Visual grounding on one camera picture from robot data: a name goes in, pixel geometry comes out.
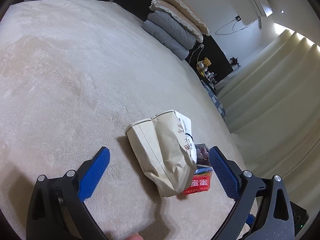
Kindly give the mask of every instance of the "black wall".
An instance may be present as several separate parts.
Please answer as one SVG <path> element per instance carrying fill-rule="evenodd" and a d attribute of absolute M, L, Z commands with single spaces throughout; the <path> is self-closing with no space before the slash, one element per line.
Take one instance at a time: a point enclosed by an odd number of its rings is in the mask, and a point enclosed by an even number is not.
<path fill-rule="evenodd" d="M 218 44 L 215 42 L 215 40 L 212 38 L 212 36 L 203 35 L 203 50 L 201 51 L 201 48 L 198 49 L 191 57 L 192 52 L 198 47 L 199 44 L 199 42 L 195 44 L 193 49 L 190 50 L 189 56 L 186 58 L 187 62 L 190 61 L 189 65 L 193 69 L 196 69 L 197 57 L 199 55 L 199 61 L 204 60 L 205 57 L 207 57 L 211 61 L 211 65 L 208 67 L 208 70 L 217 74 L 214 77 L 217 82 L 224 79 L 233 71 L 228 59 L 226 58 Z"/>

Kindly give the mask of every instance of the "beige carpet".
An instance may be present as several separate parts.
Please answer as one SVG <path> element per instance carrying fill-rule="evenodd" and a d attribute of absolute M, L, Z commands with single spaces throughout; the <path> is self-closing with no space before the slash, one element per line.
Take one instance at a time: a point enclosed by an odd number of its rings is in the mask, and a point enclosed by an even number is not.
<path fill-rule="evenodd" d="M 206 240 L 229 213 L 215 174 L 209 192 L 161 199 L 140 170 L 124 129 L 170 109 L 191 119 L 195 143 L 244 169 L 194 71 L 141 25 L 95 0 L 16 4 L 0 23 L 0 208 L 22 239 L 37 177 L 77 169 L 101 146 L 111 162 L 86 205 L 110 239 Z"/>

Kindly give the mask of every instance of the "brown paper bag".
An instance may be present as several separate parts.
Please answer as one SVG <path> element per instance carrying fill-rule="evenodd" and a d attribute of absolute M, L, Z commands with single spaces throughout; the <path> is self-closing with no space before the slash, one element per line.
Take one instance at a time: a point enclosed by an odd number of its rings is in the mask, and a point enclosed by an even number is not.
<path fill-rule="evenodd" d="M 161 196 L 177 195 L 191 185 L 196 164 L 173 110 L 133 123 L 125 133 L 143 173 L 154 181 Z"/>

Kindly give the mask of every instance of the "beige curtain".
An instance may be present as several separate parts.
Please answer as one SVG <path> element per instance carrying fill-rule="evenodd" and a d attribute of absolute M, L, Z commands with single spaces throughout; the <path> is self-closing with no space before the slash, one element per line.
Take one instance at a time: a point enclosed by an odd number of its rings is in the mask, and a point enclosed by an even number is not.
<path fill-rule="evenodd" d="M 286 30 L 218 98 L 247 168 L 265 178 L 280 175 L 290 200 L 309 212 L 310 224 L 320 209 L 317 46 Z"/>

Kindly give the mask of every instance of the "yellow stuffed toy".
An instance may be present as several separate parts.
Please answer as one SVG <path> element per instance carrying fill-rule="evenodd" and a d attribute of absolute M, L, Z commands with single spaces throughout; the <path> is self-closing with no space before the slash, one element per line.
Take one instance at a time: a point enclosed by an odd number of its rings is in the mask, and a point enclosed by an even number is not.
<path fill-rule="evenodd" d="M 207 57 L 204 58 L 203 61 L 199 61 L 197 63 L 197 70 L 201 75 L 204 76 L 204 73 L 208 70 L 208 67 L 211 65 L 210 60 Z"/>

